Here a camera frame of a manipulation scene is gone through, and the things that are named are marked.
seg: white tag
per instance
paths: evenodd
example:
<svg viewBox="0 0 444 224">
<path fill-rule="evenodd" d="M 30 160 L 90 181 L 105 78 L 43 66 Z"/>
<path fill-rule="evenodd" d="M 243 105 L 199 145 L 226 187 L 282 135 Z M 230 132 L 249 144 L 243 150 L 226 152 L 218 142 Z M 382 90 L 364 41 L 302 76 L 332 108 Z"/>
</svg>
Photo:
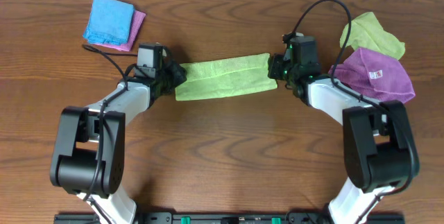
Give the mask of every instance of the white tag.
<svg viewBox="0 0 444 224">
<path fill-rule="evenodd" d="M 370 79 L 382 78 L 382 70 L 369 72 L 368 75 L 370 76 Z"/>
</svg>

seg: folded green towel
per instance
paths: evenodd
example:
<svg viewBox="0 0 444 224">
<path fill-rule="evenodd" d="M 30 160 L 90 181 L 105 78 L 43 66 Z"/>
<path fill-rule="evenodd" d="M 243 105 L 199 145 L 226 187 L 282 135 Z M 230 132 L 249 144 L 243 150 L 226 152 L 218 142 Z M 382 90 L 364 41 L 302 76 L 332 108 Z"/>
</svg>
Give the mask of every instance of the folded green towel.
<svg viewBox="0 0 444 224">
<path fill-rule="evenodd" d="M 176 88 L 176 100 L 188 101 L 238 96 L 276 89 L 268 78 L 270 54 L 181 64 L 187 70 L 187 82 Z"/>
<path fill-rule="evenodd" d="M 348 31 L 345 26 L 340 45 L 344 45 Z M 405 52 L 405 43 L 400 42 L 393 34 L 387 33 L 378 22 L 373 12 L 366 12 L 352 21 L 352 32 L 347 46 L 351 45 L 354 50 L 365 47 L 379 53 L 389 55 L 399 60 Z"/>
</svg>

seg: blue cloth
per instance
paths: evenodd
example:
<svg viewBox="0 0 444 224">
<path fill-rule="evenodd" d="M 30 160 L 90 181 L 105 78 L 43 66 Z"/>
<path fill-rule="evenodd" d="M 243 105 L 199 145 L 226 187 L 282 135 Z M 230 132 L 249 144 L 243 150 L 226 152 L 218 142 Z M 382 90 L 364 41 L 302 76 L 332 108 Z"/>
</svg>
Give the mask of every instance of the blue cloth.
<svg viewBox="0 0 444 224">
<path fill-rule="evenodd" d="M 128 42 L 134 6 L 117 0 L 94 0 L 83 37 L 90 44 Z"/>
</svg>

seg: purple folded towel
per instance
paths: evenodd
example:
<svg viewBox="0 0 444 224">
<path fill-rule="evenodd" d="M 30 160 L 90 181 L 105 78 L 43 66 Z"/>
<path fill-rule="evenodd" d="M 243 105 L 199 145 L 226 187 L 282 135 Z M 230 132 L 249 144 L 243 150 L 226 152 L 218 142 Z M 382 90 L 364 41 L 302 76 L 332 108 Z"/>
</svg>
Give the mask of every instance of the purple folded towel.
<svg viewBox="0 0 444 224">
<path fill-rule="evenodd" d="M 381 101 L 406 103 L 415 97 L 409 75 L 400 62 L 370 49 L 358 48 L 337 66 L 334 76 L 356 92 Z"/>
</svg>

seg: wooden surface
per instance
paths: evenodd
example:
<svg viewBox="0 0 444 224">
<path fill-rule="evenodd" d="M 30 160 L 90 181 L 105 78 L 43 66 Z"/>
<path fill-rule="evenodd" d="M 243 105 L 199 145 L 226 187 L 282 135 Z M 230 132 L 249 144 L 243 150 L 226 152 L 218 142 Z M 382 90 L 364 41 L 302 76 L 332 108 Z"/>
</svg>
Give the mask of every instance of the wooden surface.
<svg viewBox="0 0 444 224">
<path fill-rule="evenodd" d="M 180 62 L 200 62 L 282 52 L 281 35 L 317 0 L 122 1 L 147 14 L 138 42 L 161 42 Z M 420 175 L 377 210 L 403 212 L 407 223 L 442 223 L 444 2 L 342 1 L 353 17 L 375 12 L 406 43 L 401 63 L 416 91 L 407 110 Z M 90 212 L 51 185 L 49 163 L 61 110 L 102 99 L 119 79 L 110 63 L 80 47 L 91 3 L 0 0 L 0 223 L 51 223 L 58 212 Z M 339 6 L 324 3 L 300 27 L 317 38 L 324 71 L 345 23 Z M 123 67 L 135 61 L 115 60 Z M 156 101 L 127 127 L 128 193 L 145 210 L 321 208 L 346 179 L 341 127 L 279 86 L 232 98 Z"/>
</svg>

